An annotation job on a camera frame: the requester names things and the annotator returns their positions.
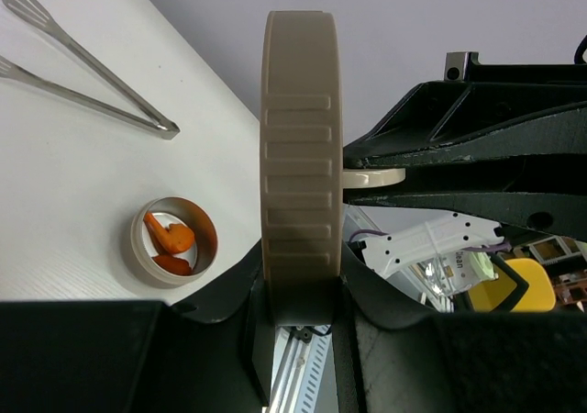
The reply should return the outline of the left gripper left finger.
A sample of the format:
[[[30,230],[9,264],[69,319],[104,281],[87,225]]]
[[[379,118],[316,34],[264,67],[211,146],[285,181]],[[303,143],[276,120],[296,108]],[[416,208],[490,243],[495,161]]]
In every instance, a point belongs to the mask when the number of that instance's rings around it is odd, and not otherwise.
[[[413,168],[586,152],[586,88],[429,82],[346,145],[350,169]]]

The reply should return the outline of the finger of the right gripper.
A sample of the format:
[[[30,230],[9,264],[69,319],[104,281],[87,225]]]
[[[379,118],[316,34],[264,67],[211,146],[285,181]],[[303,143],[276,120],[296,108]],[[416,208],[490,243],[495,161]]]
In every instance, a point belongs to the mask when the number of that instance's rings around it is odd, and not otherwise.
[[[349,248],[332,344],[342,412],[583,412],[579,313],[442,313]]]
[[[1,306],[4,412],[259,412],[274,327],[261,247],[191,296]]]

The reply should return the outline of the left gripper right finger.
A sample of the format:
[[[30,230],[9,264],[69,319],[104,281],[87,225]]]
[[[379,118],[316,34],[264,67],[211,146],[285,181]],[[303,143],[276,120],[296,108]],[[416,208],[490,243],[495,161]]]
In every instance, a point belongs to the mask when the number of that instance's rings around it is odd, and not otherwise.
[[[364,207],[441,209],[553,235],[586,237],[584,195],[513,192],[394,193],[389,188],[347,190],[343,201]]]

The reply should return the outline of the beige-banded metal tin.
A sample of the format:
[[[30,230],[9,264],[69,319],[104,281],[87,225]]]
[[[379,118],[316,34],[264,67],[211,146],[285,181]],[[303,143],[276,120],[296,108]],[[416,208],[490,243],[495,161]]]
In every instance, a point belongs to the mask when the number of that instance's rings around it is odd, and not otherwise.
[[[129,271],[151,287],[203,285],[215,278],[216,227],[194,202],[167,196],[142,205],[122,230]]]

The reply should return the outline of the orange carrot food piece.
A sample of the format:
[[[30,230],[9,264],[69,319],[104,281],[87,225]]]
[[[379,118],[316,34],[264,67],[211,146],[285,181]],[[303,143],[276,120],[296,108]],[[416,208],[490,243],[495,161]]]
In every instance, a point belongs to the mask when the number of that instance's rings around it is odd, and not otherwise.
[[[195,245],[194,232],[184,224],[171,223],[164,227],[150,212],[143,221],[154,239],[169,254],[186,252]]]

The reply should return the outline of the brown round lid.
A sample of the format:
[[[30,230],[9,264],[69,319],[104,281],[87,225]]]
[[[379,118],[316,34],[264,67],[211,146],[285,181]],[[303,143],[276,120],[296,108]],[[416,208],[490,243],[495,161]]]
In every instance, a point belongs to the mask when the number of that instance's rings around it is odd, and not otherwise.
[[[321,11],[273,11],[262,56],[260,222],[264,280],[281,326],[335,312],[343,192],[399,184],[403,169],[345,169],[338,38]]]

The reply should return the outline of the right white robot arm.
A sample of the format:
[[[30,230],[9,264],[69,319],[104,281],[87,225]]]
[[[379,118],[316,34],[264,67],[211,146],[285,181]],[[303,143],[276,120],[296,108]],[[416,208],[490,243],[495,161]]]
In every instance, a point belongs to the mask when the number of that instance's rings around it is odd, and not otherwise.
[[[583,412],[586,318],[438,313],[379,264],[435,262],[433,223],[343,251],[333,321],[342,412]],[[260,412],[275,399],[260,249],[205,289],[156,301],[1,306],[4,412]]]

